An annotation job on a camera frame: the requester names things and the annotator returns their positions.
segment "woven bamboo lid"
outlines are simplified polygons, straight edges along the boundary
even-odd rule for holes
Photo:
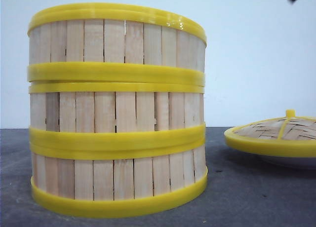
[[[225,132],[226,144],[234,149],[272,156],[316,157],[316,117],[296,116],[267,119]]]

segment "yellow plastic band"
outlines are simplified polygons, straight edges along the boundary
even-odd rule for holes
[[[32,82],[29,93],[45,92],[184,92],[204,93],[204,87],[182,84],[133,83],[133,82]]]
[[[140,82],[205,86],[204,73],[131,63],[54,62],[28,66],[28,81]]]
[[[204,29],[184,16],[150,7],[98,2],[66,4],[42,10],[32,17],[28,35],[33,28],[45,23],[79,19],[113,19],[150,23],[188,32],[206,43]]]
[[[207,168],[203,178],[196,183],[173,192],[139,199],[90,201],[51,195],[36,187],[31,178],[32,196],[37,204],[63,215],[87,218],[123,218],[169,210],[198,197],[206,184]]]
[[[30,149],[62,159],[106,160],[143,158],[184,152],[205,143],[205,124],[153,132],[75,133],[30,127]]]
[[[226,144],[236,150],[282,157],[316,157],[315,140],[265,140],[240,136],[234,131],[242,127],[234,127],[225,131]]]

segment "yellow lid knob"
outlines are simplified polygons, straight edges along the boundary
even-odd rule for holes
[[[295,117],[295,110],[286,110],[286,117]]]

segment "white wall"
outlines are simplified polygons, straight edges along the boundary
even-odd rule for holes
[[[58,4],[119,2],[156,7],[200,23],[206,51],[207,126],[316,116],[316,0],[1,0],[1,128],[29,125],[26,82],[31,16]]]

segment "dark countertop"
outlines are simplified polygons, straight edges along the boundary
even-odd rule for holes
[[[27,129],[1,130],[2,227],[316,227],[316,171],[268,164],[225,145],[224,127],[208,127],[208,186],[178,208],[125,219],[63,216],[31,197]]]

